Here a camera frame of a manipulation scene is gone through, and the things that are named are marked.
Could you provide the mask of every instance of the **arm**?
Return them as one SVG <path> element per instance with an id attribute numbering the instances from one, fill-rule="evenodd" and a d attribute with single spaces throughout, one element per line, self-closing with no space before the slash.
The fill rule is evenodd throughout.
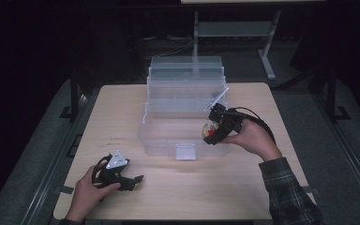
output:
<path id="1" fill-rule="evenodd" d="M 65 219 L 60 220 L 59 225 L 83 224 L 85 217 L 107 195 L 121 187 L 121 184 L 111 184 L 104 188 L 97 188 L 92 184 L 92 172 L 90 167 L 84 177 L 75 185 L 74 197 Z"/>
<path id="2" fill-rule="evenodd" d="M 300 187 L 288 161 L 262 127 L 244 120 L 239 134 L 222 142 L 240 145 L 264 161 L 259 166 L 269 193 L 274 224 L 323 224 L 320 209 Z"/>

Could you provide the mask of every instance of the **clear plastic container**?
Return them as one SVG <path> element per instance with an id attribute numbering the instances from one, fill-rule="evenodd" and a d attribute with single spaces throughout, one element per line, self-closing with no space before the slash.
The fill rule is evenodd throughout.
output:
<path id="1" fill-rule="evenodd" d="M 140 139 L 149 156 L 219 157 L 224 146 L 203 141 L 203 125 L 216 102 L 227 105 L 224 67 L 218 56 L 153 58 L 147 78 Z"/>

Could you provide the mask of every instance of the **hand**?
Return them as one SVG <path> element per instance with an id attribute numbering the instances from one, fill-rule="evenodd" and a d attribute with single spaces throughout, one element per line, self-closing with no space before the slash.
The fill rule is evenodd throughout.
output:
<path id="1" fill-rule="evenodd" d="M 104 188 L 97 188 L 92 184 L 94 166 L 90 167 L 84 177 L 75 185 L 74 197 L 69 207 L 66 219 L 83 222 L 84 218 L 107 195 L 119 189 L 121 184 L 115 183 Z"/>
<path id="2" fill-rule="evenodd" d="M 247 119 L 242 121 L 242 129 L 238 134 L 228 136 L 221 142 L 237 144 L 249 153 L 258 155 L 263 161 L 282 157 L 265 129 Z"/>

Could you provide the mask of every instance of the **dark background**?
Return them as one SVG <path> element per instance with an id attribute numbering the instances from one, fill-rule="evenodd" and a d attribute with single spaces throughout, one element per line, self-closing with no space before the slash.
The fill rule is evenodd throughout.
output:
<path id="1" fill-rule="evenodd" d="M 192 11 L 113 12 L 83 3 L 0 0 L 0 189 L 71 73 L 88 78 L 79 79 L 85 93 L 106 83 L 131 83 L 140 76 L 139 38 L 192 36 Z M 293 65 L 333 67 L 360 104 L 360 1 L 330 1 L 309 14 L 283 10 L 276 38 L 303 34 Z"/>

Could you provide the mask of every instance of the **sleeve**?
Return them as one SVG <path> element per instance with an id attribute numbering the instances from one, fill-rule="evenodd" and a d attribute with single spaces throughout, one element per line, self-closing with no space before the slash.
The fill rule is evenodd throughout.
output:
<path id="1" fill-rule="evenodd" d="M 323 224 L 321 210 L 300 187 L 285 157 L 259 166 L 274 224 Z"/>
<path id="2" fill-rule="evenodd" d="M 60 220 L 58 225 L 83 225 L 83 223 L 74 222 L 74 221 L 71 221 L 69 219 L 63 218 L 63 219 Z"/>

